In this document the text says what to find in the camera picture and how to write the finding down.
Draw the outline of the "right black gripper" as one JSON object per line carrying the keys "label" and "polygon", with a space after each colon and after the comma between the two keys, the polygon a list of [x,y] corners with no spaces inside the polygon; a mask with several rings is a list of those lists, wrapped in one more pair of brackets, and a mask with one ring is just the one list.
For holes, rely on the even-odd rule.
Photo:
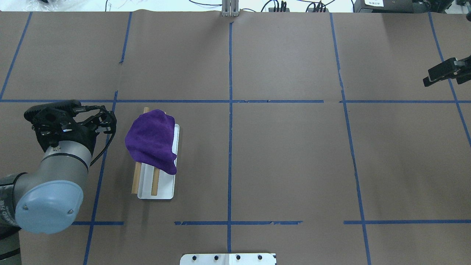
{"label": "right black gripper", "polygon": [[456,79],[461,85],[471,80],[471,56],[460,60],[449,58],[428,70],[428,76],[423,79],[425,87],[446,79]]}

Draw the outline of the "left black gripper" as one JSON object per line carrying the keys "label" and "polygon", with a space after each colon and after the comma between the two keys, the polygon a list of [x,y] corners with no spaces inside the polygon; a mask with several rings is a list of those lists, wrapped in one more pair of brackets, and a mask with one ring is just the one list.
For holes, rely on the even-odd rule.
{"label": "left black gripper", "polygon": [[61,141],[72,141],[85,146],[90,153],[93,153],[96,136],[116,133],[117,123],[113,111],[108,111],[105,106],[94,105],[81,108],[82,113],[93,110],[99,112],[82,122],[76,122],[74,118],[71,118],[60,119],[54,123],[32,124],[42,151],[46,152],[50,147],[59,146]]}

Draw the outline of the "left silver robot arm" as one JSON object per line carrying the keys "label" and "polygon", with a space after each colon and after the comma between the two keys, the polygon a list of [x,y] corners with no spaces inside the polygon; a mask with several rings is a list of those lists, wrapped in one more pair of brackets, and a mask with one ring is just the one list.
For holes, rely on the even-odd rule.
{"label": "left silver robot arm", "polygon": [[1,264],[22,264],[20,230],[59,233],[73,224],[84,199],[89,168],[107,151],[117,119],[105,106],[64,100],[30,107],[44,156],[37,171],[1,178]]}

